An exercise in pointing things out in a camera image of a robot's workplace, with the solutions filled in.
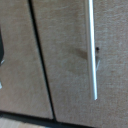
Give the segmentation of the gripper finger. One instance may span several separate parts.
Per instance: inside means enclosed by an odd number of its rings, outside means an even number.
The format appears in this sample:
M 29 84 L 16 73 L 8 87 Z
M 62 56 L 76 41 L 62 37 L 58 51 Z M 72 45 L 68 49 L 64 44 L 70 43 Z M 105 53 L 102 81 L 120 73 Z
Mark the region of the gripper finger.
M 3 40 L 2 40 L 2 35 L 0 30 L 0 65 L 2 65 L 3 58 L 4 58 L 4 45 L 3 45 Z

